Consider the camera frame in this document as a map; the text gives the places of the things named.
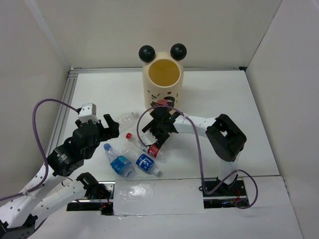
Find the red label red cap bottle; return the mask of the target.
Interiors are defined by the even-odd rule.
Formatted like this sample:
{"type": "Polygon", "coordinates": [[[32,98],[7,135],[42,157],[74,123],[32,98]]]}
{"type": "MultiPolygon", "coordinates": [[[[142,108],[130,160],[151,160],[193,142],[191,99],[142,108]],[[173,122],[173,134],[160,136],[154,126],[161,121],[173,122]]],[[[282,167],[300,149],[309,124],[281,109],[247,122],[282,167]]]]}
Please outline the red label red cap bottle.
{"type": "Polygon", "coordinates": [[[126,139],[133,144],[136,148],[140,149],[141,151],[145,152],[149,156],[152,156],[159,162],[165,163],[168,158],[168,153],[166,151],[163,151],[159,147],[157,147],[155,144],[143,146],[140,140],[137,138],[136,135],[133,135],[131,133],[126,134],[126,139]]]}

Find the clear bottle without label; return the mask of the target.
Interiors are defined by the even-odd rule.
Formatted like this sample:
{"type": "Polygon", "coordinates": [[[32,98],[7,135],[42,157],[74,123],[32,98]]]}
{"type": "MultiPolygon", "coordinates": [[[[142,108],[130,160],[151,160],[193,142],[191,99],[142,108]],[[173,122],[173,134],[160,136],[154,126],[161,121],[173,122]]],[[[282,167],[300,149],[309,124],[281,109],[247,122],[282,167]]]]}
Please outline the clear bottle without label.
{"type": "Polygon", "coordinates": [[[139,115],[137,112],[129,112],[119,116],[117,121],[120,125],[125,125],[125,124],[134,123],[134,121],[137,120],[138,118],[139,118],[139,115]]]}

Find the light blue label bottle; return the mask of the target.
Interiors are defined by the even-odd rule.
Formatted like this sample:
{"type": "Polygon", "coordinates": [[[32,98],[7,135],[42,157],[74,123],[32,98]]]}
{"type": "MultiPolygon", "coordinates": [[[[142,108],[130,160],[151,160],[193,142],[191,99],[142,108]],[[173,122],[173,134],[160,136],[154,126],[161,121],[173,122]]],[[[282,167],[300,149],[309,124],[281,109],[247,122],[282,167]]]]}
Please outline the light blue label bottle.
{"type": "Polygon", "coordinates": [[[108,143],[104,144],[104,151],[111,168],[118,176],[126,180],[131,180],[135,177],[136,171],[129,159],[123,156],[119,151],[115,150],[108,143]]]}

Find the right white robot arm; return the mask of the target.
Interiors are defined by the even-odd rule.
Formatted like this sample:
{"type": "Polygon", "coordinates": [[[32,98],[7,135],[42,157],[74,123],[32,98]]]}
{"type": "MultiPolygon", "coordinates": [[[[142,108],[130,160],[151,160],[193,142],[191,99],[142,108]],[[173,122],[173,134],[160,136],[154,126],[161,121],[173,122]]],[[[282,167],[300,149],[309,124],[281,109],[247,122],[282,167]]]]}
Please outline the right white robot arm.
{"type": "Polygon", "coordinates": [[[236,159],[247,141],[246,135],[225,114],[214,118],[190,116],[170,106],[154,106],[148,109],[153,118],[142,132],[161,148],[172,133],[189,133],[195,135],[199,154],[201,179],[203,161],[199,137],[209,140],[214,152],[220,159],[217,189],[222,195],[229,195],[235,189],[238,178],[236,159]]]}

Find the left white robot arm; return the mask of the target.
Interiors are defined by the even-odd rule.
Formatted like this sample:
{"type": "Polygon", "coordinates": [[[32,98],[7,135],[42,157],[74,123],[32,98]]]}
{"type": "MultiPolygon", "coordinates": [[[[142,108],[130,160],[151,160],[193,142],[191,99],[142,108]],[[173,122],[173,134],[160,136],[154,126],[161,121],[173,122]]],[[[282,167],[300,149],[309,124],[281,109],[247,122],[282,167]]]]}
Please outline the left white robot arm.
{"type": "Polygon", "coordinates": [[[82,123],[77,120],[77,129],[62,145],[55,148],[48,156],[48,176],[46,167],[30,181],[30,185],[40,184],[40,188],[7,202],[0,208],[0,237],[2,239],[26,239],[35,233],[38,227],[51,214],[73,200],[86,197],[92,199],[99,194],[109,195],[89,172],[81,173],[71,184],[56,193],[51,191],[69,177],[75,170],[83,166],[86,159],[92,158],[96,148],[119,136],[119,123],[109,114],[103,116],[107,128],[101,121],[89,119],[82,123]]]}

